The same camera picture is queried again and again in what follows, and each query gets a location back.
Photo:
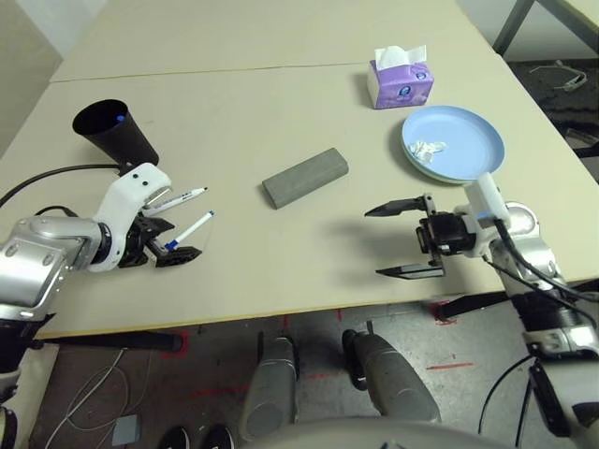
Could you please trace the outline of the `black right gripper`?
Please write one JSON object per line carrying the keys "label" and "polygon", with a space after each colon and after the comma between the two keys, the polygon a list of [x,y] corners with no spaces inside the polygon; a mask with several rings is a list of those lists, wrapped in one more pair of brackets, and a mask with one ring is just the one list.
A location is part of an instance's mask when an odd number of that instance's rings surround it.
{"label": "black right gripper", "polygon": [[397,216],[405,211],[420,210],[427,215],[419,221],[416,236],[422,253],[429,253],[426,263],[407,264],[393,268],[380,268],[377,274],[395,279],[418,280],[439,278],[446,275],[443,262],[436,255],[465,253],[474,248],[475,233],[467,230],[461,215],[452,212],[436,212],[429,195],[392,200],[365,213],[367,217]]}

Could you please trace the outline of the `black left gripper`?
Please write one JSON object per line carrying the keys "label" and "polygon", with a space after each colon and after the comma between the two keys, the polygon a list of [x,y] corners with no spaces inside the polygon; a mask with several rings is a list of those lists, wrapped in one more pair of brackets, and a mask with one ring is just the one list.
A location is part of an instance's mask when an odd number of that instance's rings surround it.
{"label": "black left gripper", "polygon": [[175,227],[174,224],[162,218],[139,217],[129,228],[126,238],[123,256],[119,262],[119,268],[134,268],[145,265],[149,257],[145,253],[149,249],[156,257],[157,268],[176,267],[192,262],[202,251],[192,246],[175,248],[173,250],[162,250],[162,244],[157,237]]}

